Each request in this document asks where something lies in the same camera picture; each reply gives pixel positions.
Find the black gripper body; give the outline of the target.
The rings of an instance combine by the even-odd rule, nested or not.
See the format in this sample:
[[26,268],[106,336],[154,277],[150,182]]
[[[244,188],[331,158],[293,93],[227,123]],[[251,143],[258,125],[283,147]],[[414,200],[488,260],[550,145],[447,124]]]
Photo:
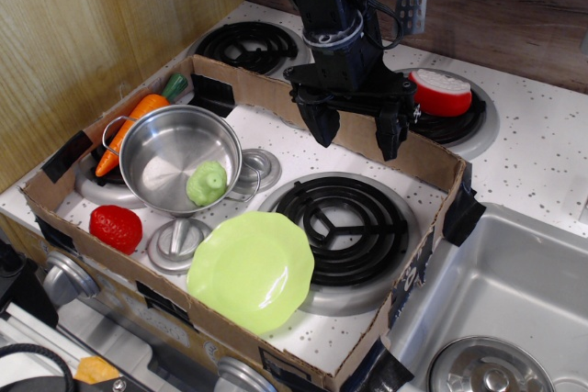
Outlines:
[[418,117],[416,85],[385,65],[388,46],[379,32],[344,36],[305,31],[302,39],[314,62],[284,71],[294,101],[371,116],[391,106],[404,118]]

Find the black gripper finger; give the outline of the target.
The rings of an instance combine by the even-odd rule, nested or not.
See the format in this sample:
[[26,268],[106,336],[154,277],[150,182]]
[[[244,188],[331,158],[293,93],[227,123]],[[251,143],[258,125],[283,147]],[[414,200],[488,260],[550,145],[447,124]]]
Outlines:
[[376,117],[376,139],[385,161],[397,158],[407,135],[408,118],[395,106],[383,107]]
[[314,139],[328,148],[340,129],[340,116],[337,110],[326,105],[297,103],[300,115]]

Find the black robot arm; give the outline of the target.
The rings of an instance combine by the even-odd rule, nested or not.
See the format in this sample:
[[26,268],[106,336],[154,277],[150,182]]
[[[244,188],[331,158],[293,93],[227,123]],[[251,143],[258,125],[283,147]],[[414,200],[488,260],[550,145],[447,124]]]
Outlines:
[[310,64],[284,71],[291,97],[312,136],[329,146],[340,128],[340,112],[373,117],[384,160],[397,157],[418,110],[417,86],[383,61],[393,42],[382,41],[377,13],[389,14],[376,0],[289,0],[302,20],[302,40]]

